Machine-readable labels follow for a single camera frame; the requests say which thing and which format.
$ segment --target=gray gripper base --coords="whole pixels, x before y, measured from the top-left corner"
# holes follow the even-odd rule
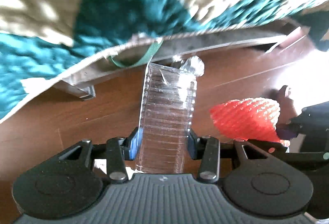
[[[247,215],[226,201],[220,189],[191,174],[135,174],[110,185],[94,206],[72,217],[42,220],[22,215],[15,224],[310,224],[304,215],[269,220]]]

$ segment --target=screw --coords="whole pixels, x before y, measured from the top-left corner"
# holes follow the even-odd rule
[[[111,180],[124,180],[125,178],[126,178],[126,174],[123,172],[116,171],[110,174]]]
[[[328,160],[328,159],[329,159],[329,153],[324,153],[324,155],[323,155],[323,159],[324,159],[324,160]]]
[[[200,173],[200,177],[204,180],[213,180],[216,177],[216,174],[210,171],[204,171]]]

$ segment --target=black object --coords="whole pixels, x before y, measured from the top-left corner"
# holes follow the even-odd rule
[[[103,184],[91,170],[92,143],[80,141],[31,168],[13,185],[20,210],[36,218],[76,214],[99,197]]]
[[[23,212],[15,223],[301,224],[311,223],[305,211],[323,201],[307,207],[312,183],[288,164],[300,168],[303,162],[298,156],[287,158],[285,147],[259,141],[254,143],[263,150],[245,141],[220,144],[193,131],[188,133],[188,150],[192,159],[201,159],[196,178],[135,174],[128,180],[124,160],[135,158],[131,147],[138,149],[139,135],[135,129],[129,138],[102,145],[81,141],[22,174],[13,186]],[[286,163],[266,153],[271,146]],[[219,177],[219,157],[231,158],[234,168],[224,179]],[[107,160],[106,179],[93,174],[94,159]],[[322,159],[321,166],[328,162]],[[327,188],[327,182],[314,180],[315,190]]]
[[[307,135],[301,152],[329,151],[329,102],[305,107],[291,119],[288,128]]]
[[[329,218],[329,153],[328,152],[307,152],[307,153],[288,153],[286,154],[282,145],[254,141],[259,148],[268,152],[274,148],[272,155],[290,166],[300,170],[313,183],[313,195],[307,208],[307,212],[317,219]]]
[[[247,141],[235,141],[234,146],[240,165],[224,179],[223,188],[236,205],[271,217],[306,207],[313,186],[305,174]]]

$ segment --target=green fabric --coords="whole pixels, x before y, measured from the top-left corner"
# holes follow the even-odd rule
[[[147,49],[146,53],[142,56],[142,58],[140,58],[134,64],[130,64],[130,65],[124,64],[120,61],[114,60],[112,56],[111,56],[111,61],[113,62],[113,64],[115,64],[117,67],[120,67],[120,68],[137,67],[139,65],[144,65],[147,62],[149,62],[152,59],[152,57],[157,53],[157,51],[159,50],[161,44],[162,44],[162,42],[160,42],[160,43],[157,43],[156,41],[153,42],[151,44],[151,46]]]
[[[0,33],[0,119],[27,95],[22,79],[54,78],[83,58],[64,45]]]

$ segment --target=wooden floor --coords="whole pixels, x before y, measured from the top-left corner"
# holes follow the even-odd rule
[[[265,54],[253,48],[217,50],[200,55],[205,74],[198,78],[192,127],[198,135],[218,133],[209,109],[229,99],[268,97],[290,85],[296,106],[329,100],[328,54],[304,38],[286,50]],[[143,68],[96,85],[95,99],[80,102],[51,88],[0,125],[0,223],[19,214],[11,197],[14,179],[75,142],[128,136],[138,125]],[[185,171],[196,166],[185,164]]]

